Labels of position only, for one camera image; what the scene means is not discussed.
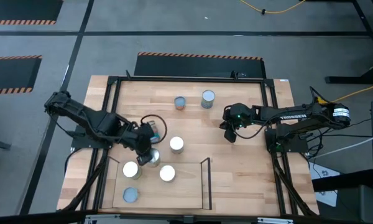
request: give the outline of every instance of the black floor mat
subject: black floor mat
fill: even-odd
[[[140,52],[134,75],[266,78],[260,57]]]
[[[52,25],[63,0],[0,0],[0,25]]]
[[[41,55],[0,57],[0,94],[30,93],[41,61]]]

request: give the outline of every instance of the can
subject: can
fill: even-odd
[[[186,99],[182,96],[178,96],[174,99],[174,105],[175,105],[175,109],[177,110],[184,110],[185,108],[185,103],[186,103]]]
[[[179,154],[184,150],[184,140],[178,136],[170,140],[170,148],[174,154]]]
[[[160,169],[159,175],[164,182],[171,183],[175,178],[175,169],[170,165],[163,166]]]
[[[138,196],[138,190],[134,187],[128,187],[123,191],[123,200],[127,203],[135,202]]]
[[[201,106],[204,109],[210,109],[213,106],[216,95],[211,90],[205,90],[201,97]]]
[[[147,163],[149,167],[157,167],[160,164],[160,153],[157,149],[150,149],[150,155],[152,159]]]
[[[131,179],[138,179],[142,174],[142,169],[135,162],[127,162],[123,166],[123,174]]]
[[[150,125],[150,127],[152,128],[152,130],[154,131],[154,134],[155,134],[153,137],[151,137],[150,142],[151,143],[159,142],[160,136],[159,136],[159,131],[157,130],[155,121],[148,121],[148,124]]]

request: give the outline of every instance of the white cable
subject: white cable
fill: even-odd
[[[342,150],[345,150],[345,149],[349,149],[349,148],[352,148],[352,147],[355,147],[355,146],[359,146],[359,145],[365,144],[369,141],[373,141],[373,138],[366,139],[365,141],[357,143],[357,144],[353,144],[352,146],[343,147],[341,149],[337,149],[337,150],[334,150],[334,151],[331,151],[331,152],[324,153],[324,154],[319,155],[319,156],[315,156],[312,159],[317,159],[317,158],[322,157],[322,156],[327,156],[327,155],[335,153],[335,152],[339,152],[339,151],[342,151]]]

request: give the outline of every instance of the wooden table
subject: wooden table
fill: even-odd
[[[108,76],[92,76],[84,104],[100,110],[103,103]],[[287,80],[274,80],[279,108],[293,106],[290,84]],[[214,106],[203,109],[200,106],[203,90],[216,93]],[[185,214],[185,215],[234,215],[234,216],[279,216],[279,206],[274,180],[274,170],[270,154],[266,150],[264,132],[252,139],[237,138],[234,144],[225,140],[224,130],[218,126],[222,122],[223,108],[233,103],[262,105],[260,85],[251,83],[183,83],[183,82],[129,82],[123,81],[120,88],[117,113],[129,120],[139,122],[145,114],[162,116],[168,126],[168,135],[155,147],[160,151],[162,162],[201,162],[211,158],[211,189],[213,209],[167,209],[167,208],[110,208],[117,164],[110,162],[105,185],[103,208],[100,212]],[[114,91],[109,98],[111,108]],[[177,111],[173,99],[177,95],[186,97],[186,108]],[[270,91],[267,89],[268,102]],[[161,136],[163,126],[155,120]],[[253,125],[239,130],[239,134],[250,136],[259,129]],[[172,154],[169,141],[173,136],[181,136],[185,141],[184,152]],[[69,204],[85,183],[92,149],[84,149],[73,155],[68,163],[58,201],[58,208]],[[134,161],[135,152],[114,146],[109,156],[114,160]],[[306,160],[297,153],[288,153],[293,185],[302,199],[316,213],[315,193]],[[95,185],[92,186],[87,208],[92,208]],[[288,193],[283,185],[286,209],[290,212]]]

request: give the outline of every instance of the gray floor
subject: gray floor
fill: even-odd
[[[294,0],[249,3],[268,10],[285,9]],[[87,0],[67,0],[54,26],[0,26],[0,30],[78,30]],[[370,1],[360,1],[373,26]],[[285,14],[264,17],[239,1],[230,0],[100,0],[95,1],[87,31],[237,30],[237,31],[362,31],[352,4],[306,2]],[[39,75],[31,94],[0,95],[0,216],[17,213],[48,122],[43,103],[59,89],[75,37],[0,37],[0,56],[42,54]],[[295,103],[310,102],[312,85],[329,99],[336,99],[366,85],[327,85],[328,75],[358,76],[373,66],[373,43],[368,38],[346,37],[226,37],[226,36],[112,36],[84,37],[70,78],[68,91],[83,101],[91,75],[125,75],[134,71],[138,52],[179,52],[262,57],[269,78],[290,80]],[[373,90],[349,98],[353,123],[370,118]],[[74,129],[68,119],[59,119]],[[371,134],[370,123],[340,131]],[[362,139],[327,137],[323,152]],[[71,139],[55,130],[31,212],[55,211],[63,181],[63,165]],[[317,163],[341,172],[372,167],[371,145],[366,144]]]

